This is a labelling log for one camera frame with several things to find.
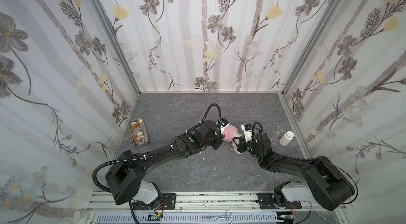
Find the pink fleece teddy hoodie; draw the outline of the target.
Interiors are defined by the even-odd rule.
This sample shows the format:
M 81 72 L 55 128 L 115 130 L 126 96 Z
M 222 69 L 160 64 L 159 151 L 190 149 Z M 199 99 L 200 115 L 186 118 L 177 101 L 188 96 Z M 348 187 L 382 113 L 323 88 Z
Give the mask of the pink fleece teddy hoodie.
M 233 138 L 239 137 L 239 130 L 233 125 L 228 125 L 223 131 L 222 135 L 224 136 L 223 141 L 231 142 Z

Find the white plush teddy bear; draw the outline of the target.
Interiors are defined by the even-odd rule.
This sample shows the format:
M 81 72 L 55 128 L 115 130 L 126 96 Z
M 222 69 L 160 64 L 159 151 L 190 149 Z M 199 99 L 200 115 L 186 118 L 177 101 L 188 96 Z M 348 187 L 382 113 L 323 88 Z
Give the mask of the white plush teddy bear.
M 238 135 L 232 138 L 232 146 L 233 151 L 236 154 L 241 155 L 243 152 L 245 152 L 245 137 L 242 135 Z

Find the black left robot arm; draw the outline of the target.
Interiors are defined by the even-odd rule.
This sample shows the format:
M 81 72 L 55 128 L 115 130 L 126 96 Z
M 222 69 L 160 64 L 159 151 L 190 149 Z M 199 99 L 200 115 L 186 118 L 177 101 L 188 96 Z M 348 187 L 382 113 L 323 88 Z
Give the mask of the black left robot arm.
M 172 160 L 188 158 L 209 146 L 214 150 L 221 146 L 224 138 L 220 129 L 221 122 L 207 119 L 213 107 L 221 110 L 216 103 L 209 105 L 203 119 L 185 133 L 176 136 L 169 145 L 140 154 L 126 151 L 117 159 L 97 166 L 92 174 L 93 183 L 110 193 L 117 205 L 127 203 L 134 222 L 138 224 L 139 220 L 135 215 L 137 207 L 141 210 L 164 207 L 163 194 L 157 184 L 143 179 L 149 170 Z

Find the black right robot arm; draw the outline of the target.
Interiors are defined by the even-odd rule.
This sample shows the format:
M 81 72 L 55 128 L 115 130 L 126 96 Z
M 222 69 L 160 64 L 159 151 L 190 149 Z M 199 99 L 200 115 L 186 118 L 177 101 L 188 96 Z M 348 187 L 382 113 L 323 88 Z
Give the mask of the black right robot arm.
M 315 202 L 333 211 L 356 195 L 355 182 L 344 175 L 328 158 L 295 158 L 272 150 L 266 134 L 256 133 L 254 139 L 232 139 L 238 153 L 249 152 L 257 158 L 260 168 L 272 173 L 286 173 L 304 179 L 302 183 L 285 182 L 274 190 L 274 203 L 285 207 L 291 202 Z

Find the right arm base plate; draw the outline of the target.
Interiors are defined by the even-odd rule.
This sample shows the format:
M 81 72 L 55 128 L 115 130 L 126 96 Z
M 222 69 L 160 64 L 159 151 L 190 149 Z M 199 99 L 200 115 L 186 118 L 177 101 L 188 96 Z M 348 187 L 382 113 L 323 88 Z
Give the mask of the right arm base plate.
M 257 196 L 261 210 L 297 210 L 302 208 L 299 201 L 289 202 L 280 193 L 258 193 Z

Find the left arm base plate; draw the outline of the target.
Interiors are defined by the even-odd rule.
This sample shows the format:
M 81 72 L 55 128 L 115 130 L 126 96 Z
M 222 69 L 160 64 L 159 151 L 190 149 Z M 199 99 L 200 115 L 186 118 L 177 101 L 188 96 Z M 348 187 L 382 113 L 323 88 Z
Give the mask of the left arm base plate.
M 132 207 L 134 210 L 174 210 L 176 206 L 176 193 L 164 193 L 158 195 L 158 197 L 151 203 L 143 203 L 141 201 L 133 201 Z

